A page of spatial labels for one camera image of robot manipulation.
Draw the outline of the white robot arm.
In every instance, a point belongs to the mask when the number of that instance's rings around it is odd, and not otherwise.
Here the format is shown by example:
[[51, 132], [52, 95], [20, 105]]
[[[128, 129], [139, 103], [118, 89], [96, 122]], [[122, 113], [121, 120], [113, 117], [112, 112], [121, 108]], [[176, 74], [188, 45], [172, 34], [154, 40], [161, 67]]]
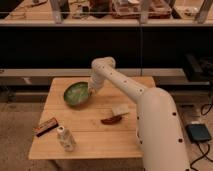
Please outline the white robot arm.
[[172, 96], [162, 88], [148, 88], [115, 69], [112, 57], [91, 63], [89, 90], [98, 92], [110, 81], [125, 93], [137, 109], [137, 138], [144, 171], [190, 171], [184, 136]]

